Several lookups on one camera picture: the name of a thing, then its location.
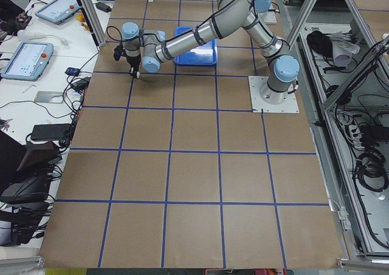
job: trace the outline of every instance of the black bag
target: black bag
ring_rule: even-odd
[[[313,31],[306,37],[309,47],[316,53],[332,58],[332,41],[320,31]]]

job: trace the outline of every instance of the blue plastic bin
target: blue plastic bin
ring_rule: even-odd
[[[175,35],[179,35],[190,29],[192,29],[190,26],[179,26],[175,30]],[[214,39],[203,46],[199,46],[175,57],[174,62],[179,66],[213,66],[218,62],[216,40]]]

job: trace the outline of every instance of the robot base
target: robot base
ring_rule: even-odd
[[[268,76],[249,76],[251,105],[253,112],[261,113],[300,113],[294,93],[287,94],[286,99],[278,105],[265,102],[260,96],[260,89],[266,83]]]

